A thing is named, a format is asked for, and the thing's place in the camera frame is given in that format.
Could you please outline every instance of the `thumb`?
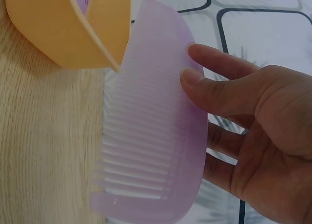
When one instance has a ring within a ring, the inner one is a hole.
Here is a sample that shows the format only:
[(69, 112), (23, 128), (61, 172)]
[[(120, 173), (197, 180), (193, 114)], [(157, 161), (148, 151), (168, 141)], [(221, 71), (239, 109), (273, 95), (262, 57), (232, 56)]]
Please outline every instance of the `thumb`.
[(254, 114), (266, 90), (263, 79), (257, 79), (254, 74), (235, 80), (213, 81), (188, 68), (181, 71), (180, 81), (187, 96), (206, 112), (219, 116)]

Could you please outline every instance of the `translucent plastic comb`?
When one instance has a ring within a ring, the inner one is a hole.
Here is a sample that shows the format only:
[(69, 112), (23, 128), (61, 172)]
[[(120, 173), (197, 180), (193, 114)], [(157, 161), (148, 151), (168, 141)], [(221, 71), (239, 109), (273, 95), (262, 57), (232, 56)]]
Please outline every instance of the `translucent plastic comb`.
[(91, 208), (134, 224), (173, 224), (192, 206), (206, 155), (207, 114), (182, 90), (179, 71), (203, 72), (185, 52), (194, 41), (173, 9), (144, 0), (104, 120)]

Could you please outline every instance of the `patterned tablecloth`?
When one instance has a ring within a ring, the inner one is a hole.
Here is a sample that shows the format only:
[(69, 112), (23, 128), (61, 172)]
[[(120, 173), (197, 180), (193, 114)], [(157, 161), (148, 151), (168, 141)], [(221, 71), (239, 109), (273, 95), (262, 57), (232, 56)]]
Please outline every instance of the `patterned tablecloth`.
[[(142, 0), (132, 0), (135, 20)], [(158, 0), (181, 13), (196, 42), (218, 48), (259, 67), (286, 66), (312, 75), (312, 0)], [(105, 105), (111, 97), (116, 74), (106, 69)], [(205, 69), (215, 80), (223, 77)], [(242, 132), (217, 116), (209, 120)], [(215, 156), (236, 163), (220, 153)], [(109, 224), (121, 224), (108, 220)], [(271, 224), (248, 204), (203, 181), (196, 201), (179, 224)]]

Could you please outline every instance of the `wooden surface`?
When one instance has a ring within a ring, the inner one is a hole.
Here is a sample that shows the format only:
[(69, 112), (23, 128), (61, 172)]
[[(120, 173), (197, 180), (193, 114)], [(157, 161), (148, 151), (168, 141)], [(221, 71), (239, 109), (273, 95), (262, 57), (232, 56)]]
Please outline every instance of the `wooden surface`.
[(103, 70), (60, 69), (0, 0), (0, 224), (102, 224), (89, 210)]

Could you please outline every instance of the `yellow plastic object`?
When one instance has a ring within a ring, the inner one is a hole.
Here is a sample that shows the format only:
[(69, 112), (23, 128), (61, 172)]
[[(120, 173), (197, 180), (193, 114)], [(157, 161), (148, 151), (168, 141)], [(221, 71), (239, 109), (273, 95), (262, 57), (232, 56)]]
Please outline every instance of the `yellow plastic object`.
[(59, 66), (120, 71), (131, 26), (131, 0), (6, 0), (16, 28)]

